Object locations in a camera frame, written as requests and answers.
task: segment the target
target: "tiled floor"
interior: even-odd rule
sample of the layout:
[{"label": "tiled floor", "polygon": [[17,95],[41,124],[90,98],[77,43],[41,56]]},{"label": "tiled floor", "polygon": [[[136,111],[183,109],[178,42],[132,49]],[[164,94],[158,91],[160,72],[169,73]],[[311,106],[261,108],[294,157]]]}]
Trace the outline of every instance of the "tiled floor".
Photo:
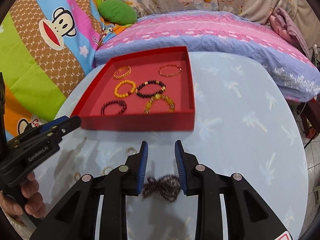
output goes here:
[{"label": "tiled floor", "polygon": [[[300,127],[301,119],[298,119],[297,125],[300,131],[300,135],[302,138],[302,142],[304,145],[309,141],[306,139],[302,129]],[[307,211],[305,215],[304,224],[301,230],[302,235],[308,228],[308,226],[313,221],[317,211],[318,206],[315,205],[315,197],[313,188],[320,185],[320,136],[318,136],[315,140],[313,140],[305,149],[306,158],[307,158],[307,166],[308,166],[308,176],[309,176],[309,192],[308,192],[308,204]]]}]

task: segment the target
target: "star print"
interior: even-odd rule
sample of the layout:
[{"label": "star print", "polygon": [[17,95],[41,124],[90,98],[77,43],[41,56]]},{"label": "star print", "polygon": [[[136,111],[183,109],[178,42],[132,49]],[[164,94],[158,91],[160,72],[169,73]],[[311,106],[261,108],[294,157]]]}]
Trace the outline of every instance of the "star print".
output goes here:
[{"label": "star print", "polygon": [[87,46],[84,45],[83,47],[79,47],[79,49],[80,49],[80,55],[87,57],[87,54],[89,53],[89,51],[87,50]]}]

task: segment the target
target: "metal screw head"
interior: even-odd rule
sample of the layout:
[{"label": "metal screw head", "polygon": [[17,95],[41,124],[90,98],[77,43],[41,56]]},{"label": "metal screw head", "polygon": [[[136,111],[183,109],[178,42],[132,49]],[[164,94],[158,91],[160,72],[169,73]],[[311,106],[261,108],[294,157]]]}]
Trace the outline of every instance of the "metal screw head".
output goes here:
[{"label": "metal screw head", "polygon": [[197,171],[204,171],[205,170],[205,166],[199,164],[199,165],[196,166],[196,170]]},{"label": "metal screw head", "polygon": [[235,174],[233,174],[233,178],[234,178],[235,180],[241,180],[241,179],[242,179],[242,176],[241,176],[241,174],[239,174],[239,173],[235,173]]},{"label": "metal screw head", "polygon": [[119,171],[121,171],[121,172],[126,172],[128,169],[129,169],[129,167],[126,165],[122,165],[119,167]]},{"label": "metal screw head", "polygon": [[84,182],[88,182],[88,181],[91,180],[91,176],[90,176],[89,174],[83,175],[83,176],[82,176],[82,180],[83,180]]}]

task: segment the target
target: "red beaded bracelet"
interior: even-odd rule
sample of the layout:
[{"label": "red beaded bracelet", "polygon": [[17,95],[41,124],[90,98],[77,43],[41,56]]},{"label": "red beaded bracelet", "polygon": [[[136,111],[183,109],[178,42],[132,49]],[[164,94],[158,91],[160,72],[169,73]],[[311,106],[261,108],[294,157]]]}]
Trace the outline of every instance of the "red beaded bracelet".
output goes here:
[{"label": "red beaded bracelet", "polygon": [[118,104],[122,106],[123,108],[118,112],[118,114],[123,114],[127,110],[127,104],[123,100],[112,100],[107,103],[105,103],[102,108],[101,108],[101,115],[104,115],[104,110],[106,109],[107,106],[113,105],[113,104]]}]

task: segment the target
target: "black beaded bracelet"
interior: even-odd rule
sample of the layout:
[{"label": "black beaded bracelet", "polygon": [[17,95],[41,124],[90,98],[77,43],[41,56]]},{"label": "black beaded bracelet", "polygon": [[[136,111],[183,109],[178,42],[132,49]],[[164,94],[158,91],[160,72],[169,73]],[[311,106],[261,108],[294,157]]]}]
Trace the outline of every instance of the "black beaded bracelet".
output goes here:
[{"label": "black beaded bracelet", "polygon": [[104,110],[106,109],[107,106],[113,105],[113,104],[118,104],[122,106],[123,108],[118,112],[118,114],[123,114],[127,110],[127,104],[123,100],[112,100],[107,103],[105,103],[101,107],[101,115],[104,115]]},{"label": "black beaded bracelet", "polygon": [[[161,89],[153,94],[142,94],[139,92],[143,87],[149,84],[157,84],[161,86]],[[162,94],[164,91],[165,91],[165,84],[158,80],[149,80],[147,82],[144,82],[140,86],[138,86],[136,89],[137,96],[141,98],[151,98],[151,97],[154,97],[156,94]]]}]

